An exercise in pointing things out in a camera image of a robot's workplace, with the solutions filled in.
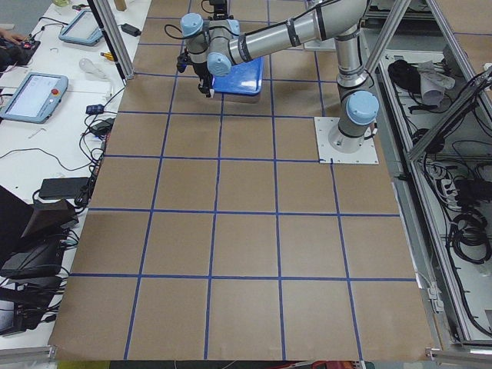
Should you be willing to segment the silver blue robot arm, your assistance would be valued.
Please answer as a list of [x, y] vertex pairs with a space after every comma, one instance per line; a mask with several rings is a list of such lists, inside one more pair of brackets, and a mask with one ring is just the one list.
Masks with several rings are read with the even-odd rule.
[[249, 32], [241, 31], [226, 1], [210, 4], [208, 18], [190, 12], [181, 18], [179, 28], [184, 51], [176, 69], [182, 73], [192, 67], [202, 94], [212, 97], [213, 81], [237, 65], [288, 49], [312, 51], [315, 45], [330, 42], [337, 55], [341, 116], [327, 142], [335, 151], [352, 155], [373, 138], [368, 129], [376, 125], [379, 101], [367, 90], [371, 73], [363, 63], [360, 41], [368, 1], [311, 1], [301, 14]]

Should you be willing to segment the person's hand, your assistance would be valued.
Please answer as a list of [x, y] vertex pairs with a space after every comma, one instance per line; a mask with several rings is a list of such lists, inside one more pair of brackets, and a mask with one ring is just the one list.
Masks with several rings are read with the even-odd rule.
[[16, 45], [19, 45], [21, 42], [23, 42], [26, 39], [25, 35], [11, 32], [5, 28], [0, 28], [0, 36], [4, 40], [12, 42]]

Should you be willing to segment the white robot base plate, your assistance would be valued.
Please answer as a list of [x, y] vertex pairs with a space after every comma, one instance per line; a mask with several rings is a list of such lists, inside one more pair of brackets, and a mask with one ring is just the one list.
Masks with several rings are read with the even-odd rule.
[[371, 130], [360, 138], [344, 136], [338, 127], [339, 117], [314, 117], [314, 132], [321, 164], [378, 165], [379, 160]]

